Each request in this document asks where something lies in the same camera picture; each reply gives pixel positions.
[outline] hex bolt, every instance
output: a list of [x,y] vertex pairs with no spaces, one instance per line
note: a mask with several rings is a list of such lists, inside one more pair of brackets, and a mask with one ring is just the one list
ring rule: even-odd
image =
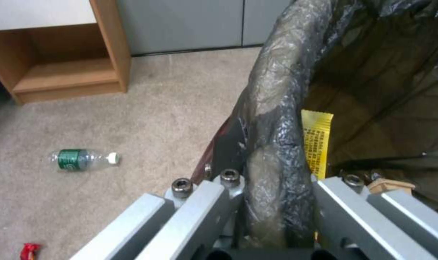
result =
[[351,189],[360,194],[365,185],[364,181],[359,176],[354,174],[348,174],[342,179]]
[[178,199],[186,199],[193,192],[191,180],[186,178],[176,179],[171,185],[172,195]]
[[226,188],[240,185],[240,173],[235,169],[225,169],[220,173],[220,183]]

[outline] plastic water bottle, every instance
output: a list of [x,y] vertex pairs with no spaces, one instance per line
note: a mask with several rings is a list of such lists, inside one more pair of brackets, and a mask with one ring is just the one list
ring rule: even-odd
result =
[[85,171],[102,169],[118,164],[118,153],[101,153],[87,149],[64,149],[54,151],[49,156],[53,166],[67,171]]

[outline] beige carpet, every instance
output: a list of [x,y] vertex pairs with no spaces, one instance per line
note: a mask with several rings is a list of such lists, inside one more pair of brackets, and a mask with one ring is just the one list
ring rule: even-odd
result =
[[[44,245],[38,260],[68,259],[144,192],[189,177],[258,51],[134,58],[126,94],[0,104],[0,259],[24,242]],[[46,158],[61,148],[117,151],[121,165],[60,173]]]

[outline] green bottle label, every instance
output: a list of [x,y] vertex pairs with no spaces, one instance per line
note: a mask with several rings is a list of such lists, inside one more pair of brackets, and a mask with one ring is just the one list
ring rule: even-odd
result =
[[68,171],[78,171],[79,168],[79,152],[81,149],[65,149],[58,154],[58,166],[60,169]]

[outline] wooden shelf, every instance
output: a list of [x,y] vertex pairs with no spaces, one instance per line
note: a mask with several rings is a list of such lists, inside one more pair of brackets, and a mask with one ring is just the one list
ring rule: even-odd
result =
[[116,0],[89,1],[97,23],[0,31],[0,81],[18,104],[127,91]]
[[110,58],[67,61],[33,66],[13,92],[19,94],[116,82],[118,77]]

